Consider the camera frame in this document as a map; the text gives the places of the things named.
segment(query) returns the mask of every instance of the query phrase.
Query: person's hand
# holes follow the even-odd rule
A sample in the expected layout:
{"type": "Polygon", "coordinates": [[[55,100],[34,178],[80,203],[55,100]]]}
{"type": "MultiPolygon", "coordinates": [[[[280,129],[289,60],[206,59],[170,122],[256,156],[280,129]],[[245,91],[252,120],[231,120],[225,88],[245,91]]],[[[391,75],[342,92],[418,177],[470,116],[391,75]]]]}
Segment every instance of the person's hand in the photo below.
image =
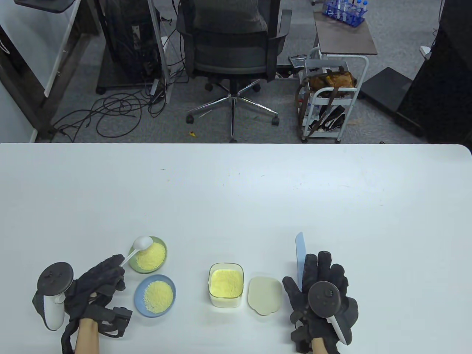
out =
{"type": "Polygon", "coordinates": [[[74,280],[66,290],[64,307],[69,314],[69,323],[61,338],[63,354],[72,354],[70,336],[77,331],[82,318],[99,320],[101,309],[108,305],[116,290],[125,289],[123,267],[125,258],[116,254],[74,280]]]}
{"type": "Polygon", "coordinates": [[[292,323],[299,320],[303,324],[292,332],[292,340],[295,342],[298,352],[308,353],[311,340],[313,338],[323,338],[327,352],[336,354],[336,343],[339,339],[333,326],[325,318],[318,317],[308,304],[308,291],[318,281],[332,283],[338,288],[341,299],[346,298],[349,284],[344,276],[344,268],[339,264],[331,266],[331,254],[326,251],[318,253],[318,257],[314,254],[306,255],[302,291],[299,290],[291,277],[285,277],[282,280],[294,310],[290,315],[290,320],[292,323]]]}

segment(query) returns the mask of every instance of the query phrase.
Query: test tube rack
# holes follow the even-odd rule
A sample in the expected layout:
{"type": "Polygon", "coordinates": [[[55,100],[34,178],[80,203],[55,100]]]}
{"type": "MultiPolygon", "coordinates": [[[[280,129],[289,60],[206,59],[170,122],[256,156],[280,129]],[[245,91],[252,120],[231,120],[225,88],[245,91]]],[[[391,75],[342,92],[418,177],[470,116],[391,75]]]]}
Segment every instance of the test tube rack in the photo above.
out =
{"type": "Polygon", "coordinates": [[[325,0],[323,14],[335,20],[357,27],[364,22],[367,12],[363,7],[352,4],[350,0],[325,0]]]}

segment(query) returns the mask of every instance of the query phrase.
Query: yellow granules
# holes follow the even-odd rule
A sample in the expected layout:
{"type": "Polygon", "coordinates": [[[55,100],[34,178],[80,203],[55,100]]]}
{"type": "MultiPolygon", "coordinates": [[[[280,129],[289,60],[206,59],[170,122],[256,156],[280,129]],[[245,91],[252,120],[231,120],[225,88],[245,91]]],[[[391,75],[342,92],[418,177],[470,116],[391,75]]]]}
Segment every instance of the yellow granules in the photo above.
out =
{"type": "Polygon", "coordinates": [[[210,293],[214,297],[238,297],[243,292],[243,275],[237,270],[219,269],[210,280],[210,293]]]}
{"type": "Polygon", "coordinates": [[[166,258],[166,249],[163,245],[153,242],[152,245],[144,251],[136,254],[136,263],[142,270],[153,270],[158,268],[166,258]]]}
{"type": "Polygon", "coordinates": [[[166,311],[172,304],[174,292],[165,281],[154,281],[148,285],[144,292],[144,304],[146,309],[153,313],[166,311]]]}

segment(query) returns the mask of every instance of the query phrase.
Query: white wall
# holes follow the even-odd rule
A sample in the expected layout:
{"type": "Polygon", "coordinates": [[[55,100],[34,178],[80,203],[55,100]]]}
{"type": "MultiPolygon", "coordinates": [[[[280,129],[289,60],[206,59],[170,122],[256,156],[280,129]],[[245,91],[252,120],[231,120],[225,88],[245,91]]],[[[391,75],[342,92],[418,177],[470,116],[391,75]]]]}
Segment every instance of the white wall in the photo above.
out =
{"type": "Polygon", "coordinates": [[[80,0],[62,14],[0,0],[0,25],[49,95],[80,0]]]}
{"type": "Polygon", "coordinates": [[[35,130],[0,82],[0,143],[29,143],[35,130]]]}

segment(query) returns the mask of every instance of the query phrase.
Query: brown bag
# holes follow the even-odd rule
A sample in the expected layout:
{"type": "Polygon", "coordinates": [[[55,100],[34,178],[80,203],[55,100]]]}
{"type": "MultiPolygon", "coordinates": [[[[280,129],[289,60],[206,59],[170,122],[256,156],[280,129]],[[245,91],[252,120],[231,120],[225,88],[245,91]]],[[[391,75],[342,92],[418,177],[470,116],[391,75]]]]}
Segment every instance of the brown bag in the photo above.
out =
{"type": "Polygon", "coordinates": [[[349,71],[345,71],[343,67],[339,67],[339,71],[331,71],[327,70],[326,73],[319,74],[319,75],[314,75],[314,76],[308,76],[306,77],[300,86],[298,86],[298,89],[296,90],[295,93],[295,108],[296,108],[296,113],[298,116],[298,125],[299,127],[302,127],[303,124],[303,119],[306,114],[306,108],[308,106],[308,100],[310,98],[310,92],[317,92],[318,90],[325,88],[325,87],[334,87],[333,91],[326,91],[320,94],[321,97],[324,98],[329,98],[328,104],[323,112],[323,114],[320,116],[320,119],[318,121],[314,121],[310,125],[310,133],[308,134],[307,138],[310,137],[315,131],[318,130],[320,124],[323,122],[324,116],[326,112],[329,112],[329,109],[331,108],[331,105],[333,104],[333,101],[335,98],[343,98],[349,92],[343,92],[339,91],[340,87],[356,87],[357,85],[357,80],[352,76],[352,74],[349,71]],[[298,96],[300,95],[300,91],[303,88],[307,88],[307,84],[310,84],[310,89],[305,90],[305,95],[303,96],[302,100],[302,105],[299,107],[299,100],[298,96]]]}

